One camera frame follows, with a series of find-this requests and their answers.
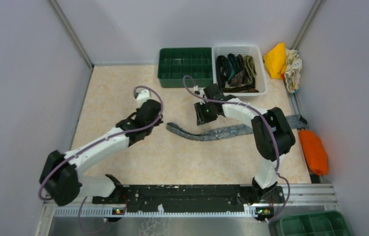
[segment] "gray wall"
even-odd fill
[[[164,47],[291,46],[313,0],[58,0],[95,64],[155,63]]]
[[[42,166],[68,148],[87,79],[47,1],[0,1],[0,235],[33,235]]]
[[[357,235],[369,235],[369,1],[326,1],[302,45],[299,97]]]

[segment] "white plastic basket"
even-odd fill
[[[261,51],[259,47],[256,45],[241,45],[241,46],[215,46],[212,48],[212,69],[213,69],[213,83],[217,83],[217,74],[216,74],[216,58],[218,56],[225,56],[229,53],[241,54],[242,56],[252,56],[254,58],[254,65],[256,71],[255,78],[255,88],[258,92],[235,92],[235,93],[227,93],[224,95],[232,94],[234,96],[261,96],[268,92],[268,83],[267,77],[265,74],[264,63],[262,62]]]

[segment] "dark green plastic tray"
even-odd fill
[[[352,236],[338,211],[285,216],[277,223],[277,232],[279,236]]]
[[[212,48],[163,48],[158,62],[158,79],[163,88],[183,88],[183,76],[190,75],[201,88],[213,84]],[[193,87],[190,80],[186,85]]]

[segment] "table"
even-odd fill
[[[73,148],[103,135],[127,118],[137,108],[133,88],[145,85],[162,97],[163,121],[175,122],[189,132],[200,133],[213,128],[239,124],[237,120],[219,117],[196,126],[193,104],[198,100],[184,88],[161,88],[156,65],[96,66],[86,94],[75,134]],[[292,111],[282,80],[268,77],[268,93],[242,99],[256,107],[280,107],[284,114]],[[253,135],[214,142],[189,141],[168,132],[165,123],[151,135],[127,149],[110,155],[90,168],[86,175],[112,174],[123,184],[240,184],[251,183],[262,158]],[[280,173],[290,183],[310,183],[309,171],[298,134],[296,144],[281,164]]]

